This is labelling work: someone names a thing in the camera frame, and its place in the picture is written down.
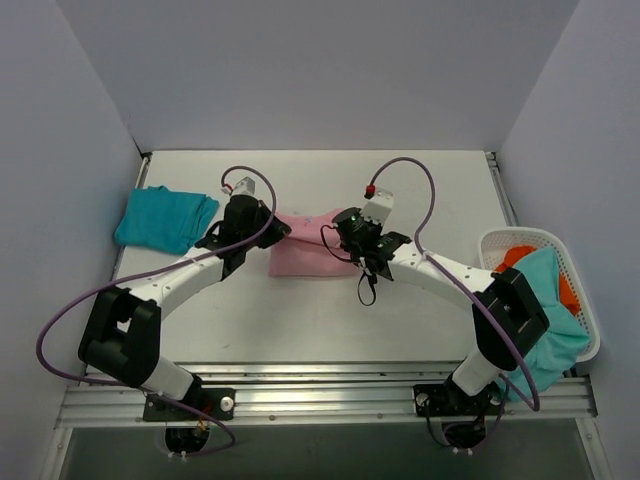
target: black bracket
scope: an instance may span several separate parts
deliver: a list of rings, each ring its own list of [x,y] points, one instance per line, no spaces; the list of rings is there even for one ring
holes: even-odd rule
[[[413,387],[413,403],[416,409],[416,415],[426,418],[429,414],[431,417],[461,417],[461,416],[477,416],[480,411],[477,408],[469,407],[468,411],[460,411],[455,408],[451,402],[444,384],[430,385],[414,385]],[[485,414],[489,416],[498,415],[499,408],[497,405],[490,405]]]
[[[216,420],[233,420],[235,409],[236,391],[233,388],[203,388],[202,393],[206,397],[208,408],[203,410],[207,415]],[[199,420],[197,415],[175,407],[162,400],[158,395],[147,395],[144,404],[142,420],[145,422],[184,422],[189,420]]]

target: white enclosure wall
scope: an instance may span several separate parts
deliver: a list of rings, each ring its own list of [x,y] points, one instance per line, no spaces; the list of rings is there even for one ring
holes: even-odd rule
[[[35,339],[71,297],[109,277],[111,235],[140,157],[58,6],[0,7],[0,477],[38,475],[65,382]],[[78,371],[83,319],[65,319],[50,359]]]
[[[59,0],[159,149],[486,149],[576,0]]]
[[[617,479],[640,469],[640,3],[582,0],[501,152],[522,223],[569,246],[598,314],[592,381]]]

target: teal towel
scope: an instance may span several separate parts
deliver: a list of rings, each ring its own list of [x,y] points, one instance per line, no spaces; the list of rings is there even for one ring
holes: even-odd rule
[[[118,225],[118,245],[135,245],[182,255],[204,235],[218,201],[201,193],[167,187],[135,189]]]
[[[538,391],[553,385],[562,373],[573,367],[578,356],[589,345],[589,334],[559,300],[558,259],[551,247],[545,247],[520,259],[513,268],[522,272],[542,309],[549,318],[549,329],[525,357]],[[527,381],[519,367],[509,372],[509,379],[525,393]],[[504,383],[499,382],[504,391]],[[513,390],[510,400],[520,400]]]

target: plastic basket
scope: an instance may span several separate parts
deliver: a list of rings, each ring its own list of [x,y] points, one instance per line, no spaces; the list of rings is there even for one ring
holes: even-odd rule
[[[504,260],[507,251],[511,247],[518,245],[531,245],[535,248],[553,247],[556,251],[560,272],[564,274],[569,285],[571,285],[571,289],[580,300],[580,313],[578,313],[576,319],[591,337],[591,342],[578,357],[576,363],[591,360],[600,349],[600,332],[567,247],[558,237],[537,228],[507,227],[489,230],[478,242],[482,267],[488,270],[495,270]]]

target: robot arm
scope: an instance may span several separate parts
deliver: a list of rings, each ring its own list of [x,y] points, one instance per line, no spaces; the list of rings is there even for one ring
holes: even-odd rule
[[[255,241],[197,259],[207,250],[249,239],[265,225],[271,212],[253,196],[254,190],[250,178],[235,186],[223,220],[177,262],[191,260],[192,265],[101,292],[80,343],[80,359],[130,387],[161,392],[199,410],[206,408],[200,378],[160,356],[160,326],[186,300],[231,275],[251,248],[268,248],[291,232],[274,218]]]
[[[362,208],[352,207],[333,219],[342,249],[370,279],[376,275],[416,285],[462,306],[469,298],[441,270],[420,254],[411,239],[397,232],[382,233],[393,208],[393,194],[378,189]],[[495,273],[463,265],[441,255],[429,256],[444,266],[491,312],[524,357],[549,327],[549,321],[526,278],[515,269]],[[517,364],[504,341],[475,307],[476,345],[445,382],[448,403],[460,412],[488,401],[491,384]]]

